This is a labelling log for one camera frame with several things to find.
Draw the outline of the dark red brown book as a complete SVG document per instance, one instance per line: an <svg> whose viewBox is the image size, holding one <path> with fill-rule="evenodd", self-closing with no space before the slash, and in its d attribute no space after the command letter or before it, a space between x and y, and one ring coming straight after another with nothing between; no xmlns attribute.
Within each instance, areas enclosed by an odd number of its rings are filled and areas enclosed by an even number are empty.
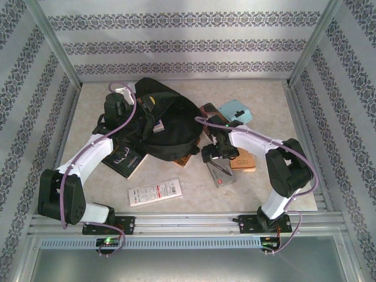
<svg viewBox="0 0 376 282"><path fill-rule="evenodd" d="M212 118L213 116L218 116L222 121L226 120L224 116L218 111L218 109L210 102L201 106L199 109L201 111L202 117L206 120Z"/></svg>

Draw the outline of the orange brown paperback book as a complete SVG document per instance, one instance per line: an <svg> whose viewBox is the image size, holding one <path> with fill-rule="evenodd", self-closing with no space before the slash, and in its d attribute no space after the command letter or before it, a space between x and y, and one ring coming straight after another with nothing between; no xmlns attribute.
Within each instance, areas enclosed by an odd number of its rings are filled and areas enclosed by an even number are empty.
<svg viewBox="0 0 376 282"><path fill-rule="evenodd" d="M230 166L233 170L240 170L243 172L255 172L256 161L254 156L248 151L238 148L239 155L230 160Z"/></svg>

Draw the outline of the black book with orange title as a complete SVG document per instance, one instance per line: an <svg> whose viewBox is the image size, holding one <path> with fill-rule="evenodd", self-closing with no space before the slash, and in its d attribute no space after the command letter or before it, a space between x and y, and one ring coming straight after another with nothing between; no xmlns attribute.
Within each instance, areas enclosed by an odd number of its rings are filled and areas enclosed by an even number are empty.
<svg viewBox="0 0 376 282"><path fill-rule="evenodd" d="M128 142L119 142L102 163L126 179L130 179L148 154Z"/></svg>

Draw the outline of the black backpack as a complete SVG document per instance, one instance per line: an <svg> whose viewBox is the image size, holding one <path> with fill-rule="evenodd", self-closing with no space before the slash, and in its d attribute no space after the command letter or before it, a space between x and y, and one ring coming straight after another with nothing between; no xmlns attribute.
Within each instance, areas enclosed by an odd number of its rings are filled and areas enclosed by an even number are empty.
<svg viewBox="0 0 376 282"><path fill-rule="evenodd" d="M164 161L173 162L188 154L196 155L203 125L195 121L200 109L188 98L152 78L135 83L137 106L130 118L109 132L114 143L128 142L135 148ZM151 113L140 105L140 97L153 96L156 104ZM164 131L153 133L158 120Z"/></svg>

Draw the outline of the aluminium mounting rail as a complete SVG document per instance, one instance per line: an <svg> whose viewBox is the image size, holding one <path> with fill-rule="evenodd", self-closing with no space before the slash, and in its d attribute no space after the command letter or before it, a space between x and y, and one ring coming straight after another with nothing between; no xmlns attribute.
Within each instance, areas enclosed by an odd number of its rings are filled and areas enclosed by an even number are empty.
<svg viewBox="0 0 376 282"><path fill-rule="evenodd" d="M344 218L340 212L302 212L302 217L289 214L290 226L300 223L299 235L330 234L346 231ZM240 226L233 219L236 213L131 213L135 223L131 226L134 236L220 236L239 235ZM32 237L81 236L83 224L70 225L63 229L60 222L47 217L34 215L27 231Z"/></svg>

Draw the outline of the grey pack with red label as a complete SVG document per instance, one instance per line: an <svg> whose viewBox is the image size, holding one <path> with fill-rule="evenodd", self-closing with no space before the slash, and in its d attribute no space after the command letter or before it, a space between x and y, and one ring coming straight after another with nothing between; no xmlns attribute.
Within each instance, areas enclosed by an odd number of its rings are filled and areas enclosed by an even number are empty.
<svg viewBox="0 0 376 282"><path fill-rule="evenodd" d="M237 181L237 177L230 167L229 159L212 159L206 165L217 188Z"/></svg>

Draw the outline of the left controller board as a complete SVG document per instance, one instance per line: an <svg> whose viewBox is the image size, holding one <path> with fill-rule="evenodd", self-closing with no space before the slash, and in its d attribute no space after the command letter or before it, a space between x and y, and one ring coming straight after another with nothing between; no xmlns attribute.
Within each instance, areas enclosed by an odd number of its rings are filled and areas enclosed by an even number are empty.
<svg viewBox="0 0 376 282"><path fill-rule="evenodd" d="M114 237L96 239L96 247L110 247L116 248L120 245L120 239Z"/></svg>

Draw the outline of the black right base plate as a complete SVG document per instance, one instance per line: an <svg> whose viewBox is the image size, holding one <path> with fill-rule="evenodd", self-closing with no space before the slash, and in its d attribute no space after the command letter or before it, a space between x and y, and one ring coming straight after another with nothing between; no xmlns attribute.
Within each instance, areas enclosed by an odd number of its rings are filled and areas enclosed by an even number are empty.
<svg viewBox="0 0 376 282"><path fill-rule="evenodd" d="M244 214L237 218L241 234L257 233L291 233L290 217L282 214L280 217L269 220L258 214Z"/></svg>

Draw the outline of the controller board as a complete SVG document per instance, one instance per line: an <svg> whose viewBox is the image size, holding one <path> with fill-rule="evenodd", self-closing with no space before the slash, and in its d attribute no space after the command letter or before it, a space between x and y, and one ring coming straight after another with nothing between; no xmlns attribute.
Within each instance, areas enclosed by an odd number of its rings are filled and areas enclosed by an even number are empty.
<svg viewBox="0 0 376 282"><path fill-rule="evenodd" d="M96 239L96 247L110 247L116 248L120 245L120 239L114 237Z"/></svg>
<svg viewBox="0 0 376 282"><path fill-rule="evenodd" d="M278 250L280 248L280 237L261 237L261 245L267 250Z"/></svg>

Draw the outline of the white pack with red label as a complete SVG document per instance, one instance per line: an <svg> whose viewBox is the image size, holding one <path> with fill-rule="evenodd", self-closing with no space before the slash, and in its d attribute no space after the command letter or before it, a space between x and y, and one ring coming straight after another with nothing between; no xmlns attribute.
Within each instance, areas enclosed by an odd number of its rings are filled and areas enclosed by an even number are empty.
<svg viewBox="0 0 376 282"><path fill-rule="evenodd" d="M128 190L131 207L173 199L182 196L178 178L148 184Z"/></svg>

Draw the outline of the aluminium frame post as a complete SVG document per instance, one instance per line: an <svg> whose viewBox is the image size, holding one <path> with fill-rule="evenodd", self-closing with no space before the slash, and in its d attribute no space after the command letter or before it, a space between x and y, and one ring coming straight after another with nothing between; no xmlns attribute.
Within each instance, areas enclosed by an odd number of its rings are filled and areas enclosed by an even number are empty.
<svg viewBox="0 0 376 282"><path fill-rule="evenodd" d="M32 14L35 22L39 26L39 29L42 31L45 39L48 41L49 46L55 53L60 64L64 68L65 73L68 75L70 81L77 88L82 87L82 82L79 79L75 68L71 60L68 57L62 43L60 42L58 36L56 35L55 30L53 29L48 17L44 13L38 0L23 0L28 10Z"/></svg>
<svg viewBox="0 0 376 282"><path fill-rule="evenodd" d="M328 28L333 17L336 15L342 2L343 0L328 0L326 7L317 22L317 25L315 26L300 57L298 58L290 77L287 79L287 85L289 87L292 87L299 79L302 71L308 64L311 55L313 54L317 45L320 43L321 38L325 34L325 30Z"/></svg>

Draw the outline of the National Geography book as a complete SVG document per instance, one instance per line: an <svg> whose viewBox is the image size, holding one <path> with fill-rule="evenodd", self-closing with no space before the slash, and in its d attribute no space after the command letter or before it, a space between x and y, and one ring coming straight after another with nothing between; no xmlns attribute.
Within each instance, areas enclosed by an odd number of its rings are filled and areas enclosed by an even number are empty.
<svg viewBox="0 0 376 282"><path fill-rule="evenodd" d="M188 154L187 156L182 157L182 158L180 158L180 159L177 159L177 160L175 160L174 162L175 162L177 165L181 166L181 167L185 167L185 165L187 165L187 163L188 163L188 161L190 160L190 158L191 158L191 154Z"/></svg>

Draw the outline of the light blue box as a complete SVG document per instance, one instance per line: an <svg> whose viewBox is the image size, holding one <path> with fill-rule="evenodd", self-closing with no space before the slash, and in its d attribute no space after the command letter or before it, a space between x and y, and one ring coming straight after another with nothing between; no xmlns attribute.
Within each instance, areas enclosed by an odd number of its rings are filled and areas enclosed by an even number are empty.
<svg viewBox="0 0 376 282"><path fill-rule="evenodd" d="M242 123L248 123L253 116L249 108L236 99L232 99L219 107L219 112L229 121L238 120Z"/></svg>

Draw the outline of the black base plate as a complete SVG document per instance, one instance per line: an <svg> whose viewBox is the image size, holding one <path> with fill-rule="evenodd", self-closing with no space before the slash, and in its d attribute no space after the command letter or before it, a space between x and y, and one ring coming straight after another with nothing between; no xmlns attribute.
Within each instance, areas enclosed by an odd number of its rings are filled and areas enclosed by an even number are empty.
<svg viewBox="0 0 376 282"><path fill-rule="evenodd" d="M125 235L133 235L135 228L135 217L133 216L115 216L112 220L107 221L105 226L98 226L97 224L84 224L82 228L83 235L120 235L120 232L115 230L116 227L122 230Z"/></svg>
<svg viewBox="0 0 376 282"><path fill-rule="evenodd" d="M291 233L290 217L282 214L280 217L269 220L258 214L244 214L237 218L241 234L257 233Z"/></svg>

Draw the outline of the right controller board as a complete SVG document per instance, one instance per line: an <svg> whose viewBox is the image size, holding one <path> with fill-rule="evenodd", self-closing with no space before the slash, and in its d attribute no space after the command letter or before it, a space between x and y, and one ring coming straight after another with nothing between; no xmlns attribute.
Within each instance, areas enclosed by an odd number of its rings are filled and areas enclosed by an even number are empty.
<svg viewBox="0 0 376 282"><path fill-rule="evenodd" d="M278 250L280 248L280 237L261 237L261 245L267 250Z"/></svg>

